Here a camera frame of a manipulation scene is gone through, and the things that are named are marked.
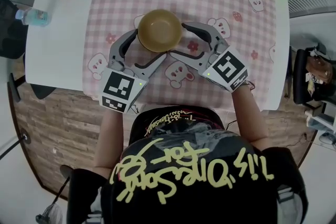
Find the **black chair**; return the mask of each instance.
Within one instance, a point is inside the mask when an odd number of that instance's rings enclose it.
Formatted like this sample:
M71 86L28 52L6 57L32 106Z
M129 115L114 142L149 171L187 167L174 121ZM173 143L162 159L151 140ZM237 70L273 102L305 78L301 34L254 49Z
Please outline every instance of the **black chair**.
M336 61L327 59L321 56L325 61L332 64L333 78L329 84L315 83L315 91L312 96L308 92L308 82L306 82L306 64L310 52L319 48L307 48L305 50L299 49L297 51L294 71L293 71L293 100L295 104L303 104L311 109L315 107L308 104L308 102L323 101L336 105Z
M18 8L0 0L0 56L18 59L26 50L28 26L15 19Z
M292 79L293 79L293 67L292 67L292 47L289 46L288 53L288 63L285 82L287 83L287 89L285 93L285 98L290 99L292 90Z
M8 59L18 59L26 51L28 26L15 19L17 11L10 0L0 0L0 56ZM15 80L13 74L9 74L9 86L16 102L21 100L17 88L24 82L26 76ZM38 99L44 99L55 90L54 87L36 84L31 84L31 88Z

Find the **person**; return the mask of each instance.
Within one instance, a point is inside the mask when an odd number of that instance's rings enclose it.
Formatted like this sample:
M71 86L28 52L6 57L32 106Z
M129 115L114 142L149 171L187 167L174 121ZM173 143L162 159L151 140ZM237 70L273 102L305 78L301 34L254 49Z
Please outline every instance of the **person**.
M273 147L249 85L233 93L240 136L211 109L145 111L123 151L106 110L92 171L72 172L67 223L302 223L308 201L291 152Z

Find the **strawberry print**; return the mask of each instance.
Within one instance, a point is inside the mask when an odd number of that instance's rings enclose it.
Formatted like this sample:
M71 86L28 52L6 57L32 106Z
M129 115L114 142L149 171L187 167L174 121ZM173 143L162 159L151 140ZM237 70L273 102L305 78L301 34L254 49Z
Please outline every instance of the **strawberry print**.
M197 51L198 50L198 43L191 40L188 44L188 49L190 50L191 53L193 53L194 51Z
M255 50L253 50L253 52L251 53L251 57L252 57L253 60L257 60L258 59L258 53Z
M117 37L116 35L109 33L105 40L108 44L112 44L116 41L116 37Z
M243 17L239 12L232 12L232 15L237 22L243 22Z

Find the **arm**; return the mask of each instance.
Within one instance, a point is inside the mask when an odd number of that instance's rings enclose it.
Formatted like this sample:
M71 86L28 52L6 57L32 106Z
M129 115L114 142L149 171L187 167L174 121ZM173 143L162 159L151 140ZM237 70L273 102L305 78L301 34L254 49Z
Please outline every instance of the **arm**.
M271 147L265 120L248 85L232 93L240 135L259 150Z
M100 125L93 172L106 179L123 151L122 113L106 109Z

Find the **bag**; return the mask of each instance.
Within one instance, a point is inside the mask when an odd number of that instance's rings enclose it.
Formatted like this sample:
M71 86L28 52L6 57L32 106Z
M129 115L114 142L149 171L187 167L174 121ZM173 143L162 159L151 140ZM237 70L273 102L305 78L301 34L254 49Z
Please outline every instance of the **bag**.
M331 63L325 61L321 57L307 58L306 69L312 73L315 77L322 80L325 83L330 83L332 79L332 66Z

